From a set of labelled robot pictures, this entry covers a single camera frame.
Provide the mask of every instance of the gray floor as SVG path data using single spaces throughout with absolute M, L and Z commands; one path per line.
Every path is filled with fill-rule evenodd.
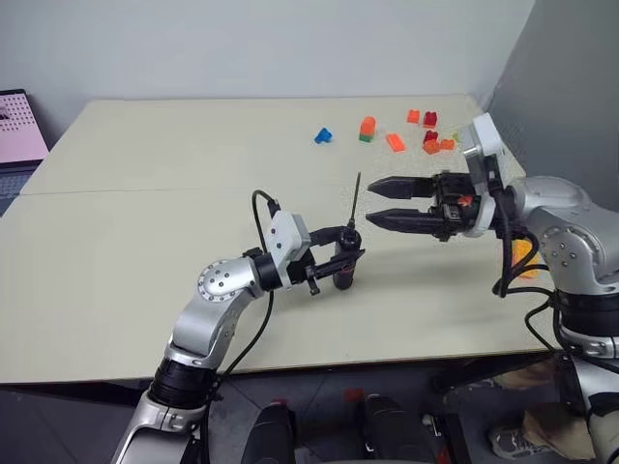
M 553 386 L 530 391 L 459 389 L 442 398 L 428 390 L 432 368 L 419 364 L 369 366 L 322 372 L 290 372 L 237 377 L 221 387 L 224 400 L 211 413 L 214 464 L 236 464 L 261 408 L 285 400 L 297 414 L 303 447 L 297 462 L 361 457 L 352 423 L 361 394 L 383 393 L 411 412 L 447 407 L 460 412 L 475 463 L 503 463 L 485 432 L 498 420 L 517 421 L 530 404 L 556 400 Z M 0 391 L 0 464 L 105 463 L 132 414 L 130 408 Z M 570 462 L 549 453 L 523 464 Z

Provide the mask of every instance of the table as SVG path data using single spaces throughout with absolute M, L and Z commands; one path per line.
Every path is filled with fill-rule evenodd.
M 409 108 L 438 111 L 441 137 L 481 113 L 464 95 L 89 103 L 0 219 L 0 383 L 152 376 L 201 268 L 258 244 L 251 191 L 266 189 L 312 230 L 347 219 L 358 170 L 367 253 L 353 288 L 325 280 L 316 297 L 306 285 L 279 291 L 239 370 L 539 349 L 522 318 L 540 298 L 490 293 L 500 270 L 492 234 L 441 244 L 361 219 L 427 204 L 377 197 L 365 191 L 373 180 L 466 169 L 457 153 L 421 150 Z M 368 115 L 378 125 L 366 144 L 357 137 Z M 322 127 L 334 139 L 316 145 Z M 408 150 L 392 153 L 387 131 Z M 508 177 L 522 176 L 508 160 Z M 265 306 L 243 314 L 224 365 Z M 549 318 L 537 327 L 550 337 Z

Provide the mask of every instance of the person's foot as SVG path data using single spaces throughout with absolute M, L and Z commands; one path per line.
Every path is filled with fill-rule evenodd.
M 549 447 L 538 447 L 524 438 L 521 428 L 499 426 L 487 434 L 492 451 L 503 459 L 516 460 L 521 457 L 552 451 Z

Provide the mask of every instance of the gray wall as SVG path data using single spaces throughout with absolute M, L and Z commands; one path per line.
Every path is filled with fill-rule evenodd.
M 619 211 L 619 1 L 538 0 L 489 110 L 527 175 Z
M 0 88 L 31 93 L 51 141 L 96 98 L 466 92 L 486 103 L 533 3 L 0 0 Z

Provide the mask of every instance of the laptop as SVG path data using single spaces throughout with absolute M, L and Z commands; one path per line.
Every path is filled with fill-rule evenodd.
M 0 216 L 47 154 L 26 92 L 0 91 Z

